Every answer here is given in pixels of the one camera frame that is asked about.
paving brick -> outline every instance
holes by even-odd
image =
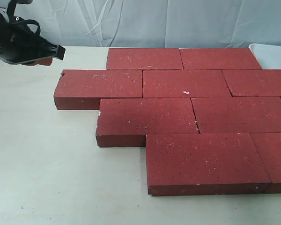
[[[180,49],[184,69],[262,69],[248,48]]]
[[[232,93],[237,97],[281,97],[281,69],[223,70]]]
[[[249,134],[148,135],[148,193],[257,194],[271,180]]]
[[[200,133],[281,133],[279,97],[192,98]]]
[[[189,98],[102,99],[99,147],[145,146],[148,134],[198,133]]]
[[[111,48],[107,69],[183,69],[177,48]]]
[[[143,71],[144,98],[230,97],[220,70]]]
[[[272,184],[267,194],[281,193],[281,134],[251,134]]]
[[[101,98],[141,98],[142,71],[64,70],[54,92],[59,110],[99,110]]]

white backdrop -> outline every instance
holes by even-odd
[[[34,0],[16,15],[61,45],[281,45],[281,0]]]

white tray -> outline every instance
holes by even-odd
[[[249,49],[263,69],[281,69],[281,46],[251,44]]]

brick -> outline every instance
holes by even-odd
[[[189,98],[102,99],[99,147],[145,146],[148,134],[198,133]]]
[[[111,48],[107,69],[183,69],[177,48]]]
[[[257,194],[271,183],[249,134],[148,135],[146,161],[153,196]]]
[[[141,98],[142,71],[64,70],[54,102],[58,110],[99,110],[102,98]]]
[[[281,134],[251,134],[272,184],[266,194],[281,193]]]
[[[180,49],[184,69],[262,69],[248,48]]]
[[[220,70],[143,71],[144,98],[230,97]]]
[[[232,96],[281,97],[281,69],[223,70]]]
[[[200,133],[281,133],[279,97],[192,98]]]

white table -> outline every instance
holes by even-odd
[[[100,149],[98,111],[57,111],[62,69],[104,69],[107,52],[0,61],[0,225],[281,225],[281,195],[147,195],[144,148]]]

